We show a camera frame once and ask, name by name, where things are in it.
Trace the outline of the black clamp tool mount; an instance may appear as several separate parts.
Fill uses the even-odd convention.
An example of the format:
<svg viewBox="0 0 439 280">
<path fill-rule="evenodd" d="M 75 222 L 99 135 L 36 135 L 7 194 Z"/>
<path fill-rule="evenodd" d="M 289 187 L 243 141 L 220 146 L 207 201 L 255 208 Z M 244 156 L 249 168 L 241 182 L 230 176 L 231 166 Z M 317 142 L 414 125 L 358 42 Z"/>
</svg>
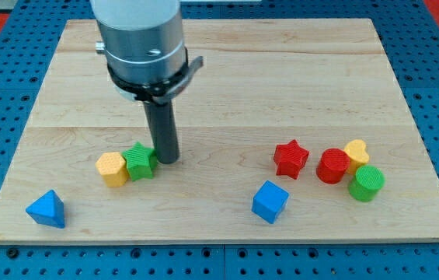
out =
<svg viewBox="0 0 439 280">
<path fill-rule="evenodd" d="M 177 97 L 191 83 L 195 73 L 204 66 L 204 57 L 198 56 L 191 62 L 186 53 L 186 62 L 170 78 L 162 79 L 156 83 L 137 84 L 123 80 L 110 65 L 107 70 L 114 84 L 114 88 L 125 99 L 130 101 L 142 101 L 163 105 Z"/>
</svg>

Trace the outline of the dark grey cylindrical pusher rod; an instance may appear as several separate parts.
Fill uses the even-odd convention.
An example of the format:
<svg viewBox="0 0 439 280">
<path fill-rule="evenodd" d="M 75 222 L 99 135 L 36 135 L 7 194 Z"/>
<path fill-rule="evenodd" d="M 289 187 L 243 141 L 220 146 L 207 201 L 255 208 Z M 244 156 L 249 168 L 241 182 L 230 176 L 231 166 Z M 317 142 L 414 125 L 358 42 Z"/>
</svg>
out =
<svg viewBox="0 0 439 280">
<path fill-rule="evenodd" d="M 157 160 L 163 164 L 176 162 L 179 158 L 179 143 L 172 102 L 163 105 L 149 102 L 143 104 Z"/>
</svg>

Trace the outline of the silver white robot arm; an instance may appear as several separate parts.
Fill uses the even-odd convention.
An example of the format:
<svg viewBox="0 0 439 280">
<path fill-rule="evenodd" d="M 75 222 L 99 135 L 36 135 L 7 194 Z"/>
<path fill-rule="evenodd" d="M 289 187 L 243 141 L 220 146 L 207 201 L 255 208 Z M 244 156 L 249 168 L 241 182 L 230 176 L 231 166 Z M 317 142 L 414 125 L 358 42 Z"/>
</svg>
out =
<svg viewBox="0 0 439 280">
<path fill-rule="evenodd" d="M 96 50 L 106 57 L 115 89 L 140 101 L 157 160 L 179 158 L 172 101 L 203 66 L 190 60 L 185 46 L 179 0 L 91 0 L 102 40 Z"/>
</svg>

